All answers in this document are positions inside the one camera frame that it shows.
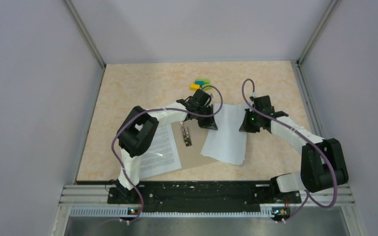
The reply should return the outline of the white paper sheet stack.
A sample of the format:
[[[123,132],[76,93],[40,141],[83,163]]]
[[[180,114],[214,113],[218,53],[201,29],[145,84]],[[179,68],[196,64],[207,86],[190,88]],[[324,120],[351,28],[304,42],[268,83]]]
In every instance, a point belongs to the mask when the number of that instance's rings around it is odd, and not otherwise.
[[[223,104],[214,116],[218,130],[209,130],[201,154],[217,161],[242,165],[245,160],[247,134],[239,128],[244,120],[247,105]]]

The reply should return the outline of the printed white paper sheet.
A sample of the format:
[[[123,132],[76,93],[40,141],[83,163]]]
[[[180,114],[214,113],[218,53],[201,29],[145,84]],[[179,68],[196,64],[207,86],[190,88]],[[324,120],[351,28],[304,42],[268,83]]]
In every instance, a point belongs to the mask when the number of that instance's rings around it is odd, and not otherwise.
[[[146,179],[182,168],[172,126],[156,130],[149,149],[141,156],[140,179]]]

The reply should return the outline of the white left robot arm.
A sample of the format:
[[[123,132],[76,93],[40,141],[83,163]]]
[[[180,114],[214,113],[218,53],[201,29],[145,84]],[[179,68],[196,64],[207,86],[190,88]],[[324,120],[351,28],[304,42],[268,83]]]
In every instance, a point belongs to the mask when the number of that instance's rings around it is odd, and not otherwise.
[[[200,88],[192,96],[178,99],[166,107],[144,109],[135,106],[131,109],[112,141],[121,151],[114,155],[121,167],[116,188],[124,202],[133,203],[138,197],[136,186],[140,181],[141,156],[149,149],[159,127],[195,119],[200,128],[218,129],[214,116],[219,110],[214,110],[212,99],[211,94]]]

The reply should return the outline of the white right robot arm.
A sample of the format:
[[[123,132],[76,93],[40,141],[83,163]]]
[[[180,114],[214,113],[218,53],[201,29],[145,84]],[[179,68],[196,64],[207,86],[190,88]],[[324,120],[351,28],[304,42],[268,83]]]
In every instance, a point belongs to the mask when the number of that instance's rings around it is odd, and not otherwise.
[[[338,187],[348,182],[348,171],[340,142],[325,139],[298,125],[283,111],[275,111],[269,96],[244,99],[247,109],[240,126],[241,132],[257,133],[266,130],[280,137],[301,156],[300,170],[270,179],[269,197],[283,202],[289,192],[305,191],[308,195],[333,189],[331,203],[316,204],[331,208],[337,201]]]

